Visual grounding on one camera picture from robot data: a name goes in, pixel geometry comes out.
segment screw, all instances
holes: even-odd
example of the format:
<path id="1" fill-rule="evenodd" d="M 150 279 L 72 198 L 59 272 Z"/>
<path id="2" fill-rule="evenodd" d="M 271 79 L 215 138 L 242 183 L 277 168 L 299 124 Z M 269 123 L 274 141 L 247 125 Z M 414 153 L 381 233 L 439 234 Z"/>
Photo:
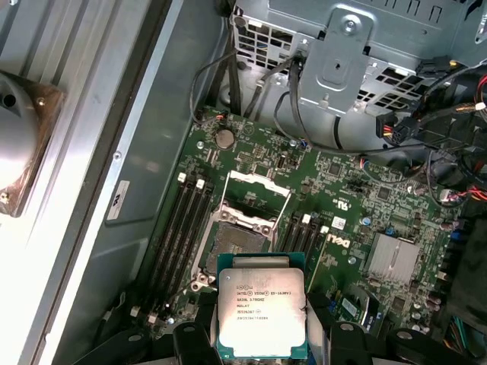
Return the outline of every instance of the screw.
<path id="1" fill-rule="evenodd" d="M 7 204 L 10 200 L 10 195 L 7 192 L 0 194 L 0 203 Z"/>
<path id="2" fill-rule="evenodd" d="M 347 21 L 345 24 L 345 32 L 351 33 L 355 30 L 355 22 L 354 21 Z"/>
<path id="3" fill-rule="evenodd" d="M 405 332 L 405 331 L 397 332 L 397 337 L 399 337 L 403 340 L 412 340 L 411 334 L 409 332 Z"/>
<path id="4" fill-rule="evenodd" d="M 353 331 L 353 325 L 349 324 L 349 323 L 342 323 L 340 325 L 340 328 L 343 330 L 343 331 Z"/>

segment black dimm slot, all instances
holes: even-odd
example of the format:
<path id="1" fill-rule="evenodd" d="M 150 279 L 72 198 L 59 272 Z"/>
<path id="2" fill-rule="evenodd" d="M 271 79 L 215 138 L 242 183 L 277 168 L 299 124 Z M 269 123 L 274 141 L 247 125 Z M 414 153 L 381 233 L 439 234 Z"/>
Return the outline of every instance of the black dimm slot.
<path id="1" fill-rule="evenodd" d="M 307 241 L 310 239 L 310 235 L 312 233 L 309 224 L 302 225 L 301 236 L 298 238 L 296 242 L 296 246 L 294 247 L 294 252 L 304 252 L 304 247 L 307 245 Z"/>
<path id="2" fill-rule="evenodd" d="M 149 284 L 149 295 L 147 296 L 146 304 L 151 303 L 154 300 L 155 291 L 158 286 L 161 276 L 164 274 L 164 264 L 170 257 L 170 253 L 173 249 L 173 242 L 175 239 L 175 233 L 178 231 L 181 219 L 180 215 L 186 210 L 186 205 L 193 192 L 194 184 L 187 183 L 183 187 L 182 196 L 177 202 L 176 210 L 171 212 L 170 223 L 164 232 L 163 238 L 161 240 L 161 248 L 164 251 L 163 255 L 158 256 L 158 260 L 155 264 L 155 269 L 153 271 L 151 281 Z"/>
<path id="3" fill-rule="evenodd" d="M 284 239 L 282 240 L 282 245 L 281 245 L 282 252 L 288 252 L 289 238 L 291 237 L 294 229 L 296 228 L 296 224 L 298 224 L 298 221 L 299 221 L 299 217 L 296 216 L 291 217 L 291 219 L 289 220 L 288 229 L 286 230 Z"/>
<path id="4" fill-rule="evenodd" d="M 311 252 L 316 247 L 318 236 L 320 235 L 319 232 L 320 226 L 316 224 L 311 225 L 312 234 L 310 239 L 307 241 L 307 245 L 304 247 L 304 257 L 306 260 L 306 267 L 308 267 L 311 259 Z"/>
<path id="5" fill-rule="evenodd" d="M 301 231 L 302 230 L 303 230 L 303 228 L 301 227 L 300 224 L 297 225 L 296 228 L 293 230 L 292 235 L 291 235 L 291 239 L 289 241 L 290 242 L 290 248 L 286 252 L 295 252 L 296 246 L 298 245 L 298 240 L 301 237 Z"/>
<path id="6" fill-rule="evenodd" d="M 158 300 L 164 299 L 167 295 L 167 289 L 169 287 L 170 282 L 174 277 L 174 273 L 176 272 L 176 267 L 181 257 L 181 253 L 183 252 L 183 246 L 186 241 L 186 237 L 189 233 L 188 226 L 190 222 L 193 221 L 193 218 L 196 214 L 196 207 L 199 205 L 199 202 L 202 197 L 202 191 L 197 189 L 192 198 L 191 202 L 189 203 L 188 208 L 186 209 L 183 219 L 181 220 L 180 229 L 177 233 L 176 240 L 175 240 L 175 250 L 173 251 L 173 255 L 170 257 L 170 265 L 169 270 L 166 270 L 164 276 L 161 277 L 159 290 L 158 290 Z"/>
<path id="7" fill-rule="evenodd" d="M 193 252 L 193 249 L 196 244 L 196 238 L 199 232 L 199 228 L 202 226 L 202 222 L 205 217 L 205 213 L 209 208 L 210 205 L 209 203 L 211 198 L 212 198 L 211 189 L 205 190 L 205 192 L 203 193 L 203 200 L 201 200 L 201 203 L 196 212 L 195 219 L 193 220 L 193 224 L 190 228 L 191 233 L 186 240 L 186 248 L 183 254 L 183 261 L 180 263 L 179 271 L 177 273 L 176 280 L 174 281 L 170 289 L 169 297 L 174 296 L 177 293 L 177 291 L 180 289 L 181 281 L 183 281 L 183 276 L 189 264 L 189 258 L 191 257 L 191 253 Z"/>

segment chip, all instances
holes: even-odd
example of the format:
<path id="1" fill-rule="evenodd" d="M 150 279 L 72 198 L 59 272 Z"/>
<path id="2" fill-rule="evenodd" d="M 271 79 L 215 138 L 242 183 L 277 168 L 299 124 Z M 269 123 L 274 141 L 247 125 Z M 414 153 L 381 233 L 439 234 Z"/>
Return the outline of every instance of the chip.
<path id="1" fill-rule="evenodd" d="M 381 187 L 379 189 L 379 193 L 377 194 L 377 197 L 382 200 L 387 200 L 389 199 L 389 195 L 390 195 L 390 189 Z"/>
<path id="2" fill-rule="evenodd" d="M 331 165 L 329 165 L 328 173 L 330 175 L 338 176 L 341 169 L 342 167 L 339 163 L 333 162 Z"/>
<path id="3" fill-rule="evenodd" d="M 393 311 L 401 313 L 404 309 L 404 304 L 406 304 L 406 301 L 404 299 L 401 299 L 399 297 L 394 297 L 393 300 Z"/>

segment green circuit board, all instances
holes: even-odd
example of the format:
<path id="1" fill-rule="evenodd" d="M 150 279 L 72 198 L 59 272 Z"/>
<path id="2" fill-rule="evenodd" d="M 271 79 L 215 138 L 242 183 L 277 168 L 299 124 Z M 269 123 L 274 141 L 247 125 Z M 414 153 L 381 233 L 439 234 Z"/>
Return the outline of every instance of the green circuit board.
<path id="1" fill-rule="evenodd" d="M 207 118 L 217 111 L 208 108 Z M 215 134 L 228 129 L 235 142 L 231 148 L 222 150 L 215 143 Z M 298 141 L 290 141 L 268 126 L 229 115 L 219 122 L 194 125 L 188 135 L 173 183 L 167 193 L 161 219 L 149 246 L 149 254 L 155 254 L 156 241 L 164 232 L 176 196 L 181 173 L 204 176 L 212 184 L 209 210 L 218 209 L 227 181 L 227 174 L 255 173 L 272 180 L 277 186 L 291 191 L 291 197 L 277 227 L 275 247 L 267 240 L 262 251 L 278 251 L 293 214 L 309 214 L 320 222 L 321 235 L 311 247 L 308 262 L 306 287 L 308 291 L 325 293 L 333 302 L 330 308 L 337 317 L 345 319 L 341 293 L 355 284 L 372 293 L 380 302 L 380 316 L 387 316 L 393 327 L 410 326 L 411 314 L 419 313 L 428 324 L 432 311 L 425 306 L 428 294 L 433 289 L 438 266 L 441 264 L 449 233 L 440 229 L 440 223 L 451 221 L 456 211 L 438 210 L 428 196 L 416 196 L 414 192 L 422 184 L 408 181 L 395 186 L 378 184 L 366 177 L 357 157 L 324 154 L 310 149 Z M 369 170 L 385 180 L 401 179 L 401 174 L 370 164 Z M 259 184 L 230 180 L 225 198 L 232 205 L 251 210 L 252 214 L 276 218 L 285 203 L 283 196 L 266 190 Z M 364 219 L 370 225 L 363 225 Z M 199 265 L 204 266 L 214 246 L 217 229 L 212 228 L 208 239 L 202 242 L 203 254 Z M 205 224 L 199 229 L 202 238 Z M 409 284 L 394 281 L 371 283 L 366 278 L 365 266 L 377 233 L 402 237 L 419 248 L 412 277 L 414 290 Z M 191 281 L 190 266 L 184 281 Z M 194 303 L 198 294 L 190 290 L 177 298 L 177 312 L 181 315 L 188 305 Z"/>

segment capacitor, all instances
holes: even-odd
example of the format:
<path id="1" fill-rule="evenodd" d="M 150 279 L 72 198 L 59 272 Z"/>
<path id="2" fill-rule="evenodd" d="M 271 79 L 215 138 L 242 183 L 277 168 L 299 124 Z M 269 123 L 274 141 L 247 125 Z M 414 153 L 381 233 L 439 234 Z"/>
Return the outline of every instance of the capacitor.
<path id="1" fill-rule="evenodd" d="M 436 303 L 431 302 L 430 300 L 426 302 L 426 307 L 430 310 L 434 310 L 435 312 L 440 310 L 440 306 Z"/>
<path id="2" fill-rule="evenodd" d="M 360 220 L 360 224 L 362 226 L 370 226 L 372 224 L 372 220 L 369 218 L 369 217 L 363 217 L 361 220 Z"/>

